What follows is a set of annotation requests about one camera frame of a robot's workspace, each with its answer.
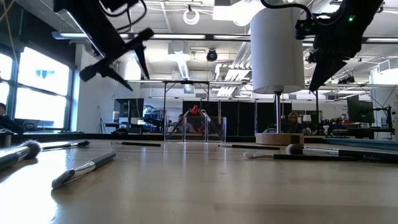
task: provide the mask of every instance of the window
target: window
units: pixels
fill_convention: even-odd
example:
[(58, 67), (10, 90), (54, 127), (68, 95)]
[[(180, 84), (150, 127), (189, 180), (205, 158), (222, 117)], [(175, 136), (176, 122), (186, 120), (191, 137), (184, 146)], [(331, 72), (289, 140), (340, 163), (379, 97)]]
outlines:
[(19, 62), (15, 118), (39, 120), (39, 128), (67, 128), (69, 79), (66, 65), (26, 47)]
[(0, 77), (3, 80), (11, 78), (12, 59), (8, 56), (0, 54)]
[(21, 53), (18, 83), (66, 96), (68, 80), (66, 65), (27, 47)]
[(7, 83), (0, 83), (0, 103), (7, 104), (10, 87)]
[(66, 103), (63, 96), (18, 88), (15, 118), (35, 119), (39, 120), (39, 126), (63, 128)]

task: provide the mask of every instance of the wooden table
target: wooden table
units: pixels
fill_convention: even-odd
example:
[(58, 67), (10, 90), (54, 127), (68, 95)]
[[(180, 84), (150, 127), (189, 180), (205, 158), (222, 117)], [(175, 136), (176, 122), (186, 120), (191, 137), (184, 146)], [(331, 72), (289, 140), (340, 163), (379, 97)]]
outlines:
[[(275, 151), (217, 145), (92, 140), (87, 149), (42, 152), (0, 172), (0, 223), (398, 222), (395, 165), (250, 161), (244, 152)], [(51, 189), (65, 169), (111, 151), (114, 161)]]

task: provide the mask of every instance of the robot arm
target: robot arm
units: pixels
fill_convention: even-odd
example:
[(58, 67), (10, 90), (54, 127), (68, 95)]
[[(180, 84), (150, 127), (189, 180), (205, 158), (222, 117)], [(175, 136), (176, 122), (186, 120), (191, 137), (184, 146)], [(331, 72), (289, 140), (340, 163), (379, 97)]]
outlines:
[(106, 17), (103, 9), (105, 7), (115, 11), (127, 4), (126, 10), (128, 12), (128, 9), (135, 3), (137, 3), (137, 0), (54, 0), (54, 11), (66, 10), (78, 24), (81, 31), (88, 36), (95, 50), (103, 57), (99, 62), (84, 68), (80, 72), (80, 78), (83, 81), (87, 82), (99, 73), (102, 77), (113, 78), (132, 91), (128, 82), (109, 67), (116, 59), (130, 50), (136, 52), (140, 66), (145, 76), (149, 79), (145, 63), (145, 47), (142, 42), (149, 40), (154, 35), (154, 32), (147, 28), (138, 33), (130, 42), (124, 43), (117, 30)]
[(296, 39), (315, 36), (314, 51), (308, 58), (309, 62), (317, 63), (310, 84), (310, 91), (315, 91), (347, 64), (345, 60), (353, 58), (361, 50), (362, 36), (383, 0), (343, 0), (340, 8), (329, 14), (328, 19), (317, 18), (317, 14), (312, 14), (301, 4), (273, 6), (266, 0), (261, 2), (271, 9), (299, 7), (306, 12), (307, 18), (296, 23)]

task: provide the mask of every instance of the white lamp shade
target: white lamp shade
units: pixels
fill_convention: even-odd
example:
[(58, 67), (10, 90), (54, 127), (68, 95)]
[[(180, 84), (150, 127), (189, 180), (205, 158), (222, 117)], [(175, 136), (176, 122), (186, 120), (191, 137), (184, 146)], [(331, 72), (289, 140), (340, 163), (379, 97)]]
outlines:
[(303, 45), (295, 39), (300, 10), (264, 9), (251, 20), (253, 91), (270, 94), (304, 89)]
[(303, 121), (304, 122), (311, 122), (311, 115), (308, 115), (308, 114), (304, 115), (303, 116)]

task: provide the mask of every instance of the makeup brush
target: makeup brush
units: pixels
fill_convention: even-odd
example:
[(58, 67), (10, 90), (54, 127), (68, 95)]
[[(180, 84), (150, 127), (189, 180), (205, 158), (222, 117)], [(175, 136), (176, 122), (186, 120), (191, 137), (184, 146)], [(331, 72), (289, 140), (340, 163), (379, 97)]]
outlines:
[(63, 174), (61, 174), (59, 177), (54, 179), (52, 181), (51, 186), (53, 189), (59, 188), (62, 185), (66, 184), (67, 182), (75, 180), (75, 179), (81, 177), (82, 175), (85, 175), (85, 174), (99, 168), (100, 166), (111, 161), (113, 158), (115, 158), (115, 156), (116, 156), (116, 153), (111, 152), (111, 153), (105, 154), (103, 156), (100, 156), (96, 159), (93, 159), (91, 161), (88, 161), (81, 166), (67, 170)]
[(279, 150), (279, 147), (272, 146), (251, 146), (251, 145), (240, 145), (240, 144), (221, 144), (218, 147), (233, 147), (241, 149), (268, 149), (268, 150)]
[(306, 155), (306, 156), (328, 156), (328, 157), (348, 156), (348, 157), (354, 157), (359, 161), (398, 163), (398, 154), (304, 147), (296, 144), (288, 145), (286, 147), (286, 153), (293, 155)]
[(285, 160), (301, 160), (301, 161), (357, 161), (352, 157), (327, 157), (327, 156), (303, 156), (303, 155), (260, 155), (251, 152), (245, 152), (243, 156), (246, 159), (285, 159)]
[(69, 147), (87, 147), (90, 145), (89, 141), (82, 141), (82, 142), (76, 142), (76, 143), (69, 143), (69, 144), (62, 144), (58, 146), (44, 146), (43, 150), (51, 150), (51, 149), (64, 149), (64, 148), (69, 148)]
[(16, 151), (0, 157), (0, 170), (13, 166), (23, 159), (34, 159), (41, 152), (40, 144), (35, 140), (28, 140), (18, 146)]
[(154, 146), (154, 147), (161, 146), (161, 144), (143, 143), (143, 142), (111, 142), (111, 144), (122, 144), (122, 145), (126, 145), (126, 146)]

